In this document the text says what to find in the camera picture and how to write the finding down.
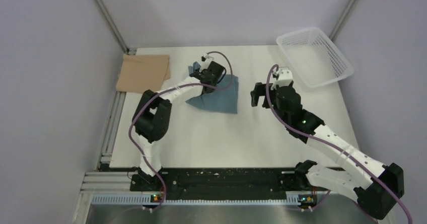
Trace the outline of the blue-grey t-shirt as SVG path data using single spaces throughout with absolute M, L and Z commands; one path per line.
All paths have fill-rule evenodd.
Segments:
M 203 111 L 237 114 L 239 78 L 227 73 L 224 67 L 220 69 L 220 73 L 216 89 L 207 88 L 210 93 L 193 97 L 186 103 Z

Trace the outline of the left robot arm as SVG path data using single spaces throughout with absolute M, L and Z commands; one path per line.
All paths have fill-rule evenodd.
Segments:
M 149 190 L 156 190 L 164 185 L 159 170 L 160 144 L 169 128 L 172 108 L 185 101 L 217 89 L 218 82 L 223 79 L 226 69 L 215 61 L 206 68 L 197 69 L 181 83 L 166 90 L 146 90 L 138 103 L 131 126 L 129 138 L 141 153 L 138 175 Z

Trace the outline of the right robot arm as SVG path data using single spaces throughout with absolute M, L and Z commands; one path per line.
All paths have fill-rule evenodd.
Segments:
M 295 183 L 302 190 L 321 187 L 356 202 L 374 219 L 384 219 L 392 208 L 403 205 L 403 169 L 395 163 L 386 165 L 376 161 L 340 138 L 325 122 L 307 111 L 301 97 L 293 88 L 256 83 L 250 93 L 251 105 L 270 108 L 293 137 L 334 161 L 342 170 L 325 167 L 306 160 L 295 168 Z

